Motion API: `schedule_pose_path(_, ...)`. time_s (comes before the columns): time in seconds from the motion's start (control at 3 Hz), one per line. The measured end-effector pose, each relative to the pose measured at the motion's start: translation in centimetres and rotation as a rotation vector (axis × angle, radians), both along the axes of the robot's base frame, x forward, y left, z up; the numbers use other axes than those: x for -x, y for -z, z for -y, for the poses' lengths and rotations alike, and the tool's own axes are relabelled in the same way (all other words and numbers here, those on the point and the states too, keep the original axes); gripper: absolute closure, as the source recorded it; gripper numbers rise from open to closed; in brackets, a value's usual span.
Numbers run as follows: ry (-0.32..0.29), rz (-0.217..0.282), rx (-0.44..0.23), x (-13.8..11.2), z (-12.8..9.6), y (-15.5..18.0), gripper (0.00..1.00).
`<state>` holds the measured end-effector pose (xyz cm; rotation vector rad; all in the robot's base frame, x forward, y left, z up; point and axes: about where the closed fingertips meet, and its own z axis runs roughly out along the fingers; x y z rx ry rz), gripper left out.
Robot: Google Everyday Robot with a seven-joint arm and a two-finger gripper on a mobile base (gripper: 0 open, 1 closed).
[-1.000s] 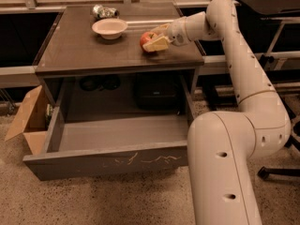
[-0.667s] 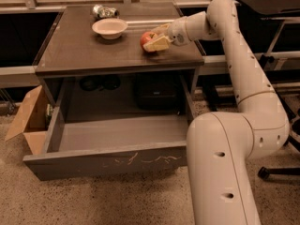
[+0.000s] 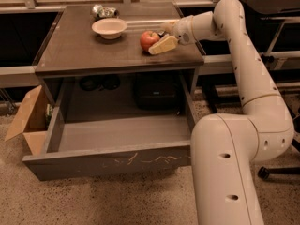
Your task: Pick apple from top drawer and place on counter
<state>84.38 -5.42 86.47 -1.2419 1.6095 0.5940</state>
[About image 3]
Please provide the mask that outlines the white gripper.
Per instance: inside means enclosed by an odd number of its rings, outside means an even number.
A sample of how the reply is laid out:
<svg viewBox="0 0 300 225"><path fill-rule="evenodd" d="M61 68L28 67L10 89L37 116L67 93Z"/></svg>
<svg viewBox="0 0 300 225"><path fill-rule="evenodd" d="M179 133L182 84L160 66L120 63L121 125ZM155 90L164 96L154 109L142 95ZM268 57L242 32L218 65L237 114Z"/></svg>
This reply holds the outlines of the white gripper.
<svg viewBox="0 0 300 225"><path fill-rule="evenodd" d="M168 34L165 35L157 43L153 44L149 49L149 53L157 55L168 52L177 47L178 42L180 45L188 45L195 42L193 34L193 16L184 17L178 21L164 22L160 28Z"/></svg>

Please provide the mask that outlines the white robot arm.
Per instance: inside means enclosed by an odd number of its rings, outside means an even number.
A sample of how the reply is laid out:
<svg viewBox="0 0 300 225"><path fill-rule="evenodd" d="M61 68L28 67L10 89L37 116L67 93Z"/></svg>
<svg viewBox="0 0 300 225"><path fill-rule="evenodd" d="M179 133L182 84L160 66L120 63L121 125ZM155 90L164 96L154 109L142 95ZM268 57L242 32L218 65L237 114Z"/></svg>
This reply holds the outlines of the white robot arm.
<svg viewBox="0 0 300 225"><path fill-rule="evenodd" d="M199 225L264 225L250 164L283 154L294 136L293 120L248 36L239 0L161 26L165 35L149 49L165 53L198 40L229 45L242 113L200 119L191 135L191 166Z"/></svg>

